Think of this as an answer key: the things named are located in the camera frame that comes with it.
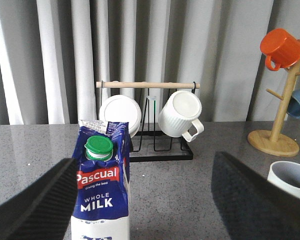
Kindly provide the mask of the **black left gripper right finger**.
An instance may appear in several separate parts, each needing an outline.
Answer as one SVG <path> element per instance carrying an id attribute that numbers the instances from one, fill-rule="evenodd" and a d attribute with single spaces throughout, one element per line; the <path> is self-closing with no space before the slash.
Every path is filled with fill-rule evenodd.
<path id="1" fill-rule="evenodd" d="M 211 192 L 232 240 L 300 240 L 300 199 L 227 152 L 214 155 Z"/>

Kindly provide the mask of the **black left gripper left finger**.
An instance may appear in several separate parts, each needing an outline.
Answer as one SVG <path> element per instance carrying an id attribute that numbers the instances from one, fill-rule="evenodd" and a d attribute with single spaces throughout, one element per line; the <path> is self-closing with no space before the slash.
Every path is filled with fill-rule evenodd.
<path id="1" fill-rule="evenodd" d="M 77 162 L 64 158 L 0 205 L 0 240 L 62 240 L 73 214 Z"/>

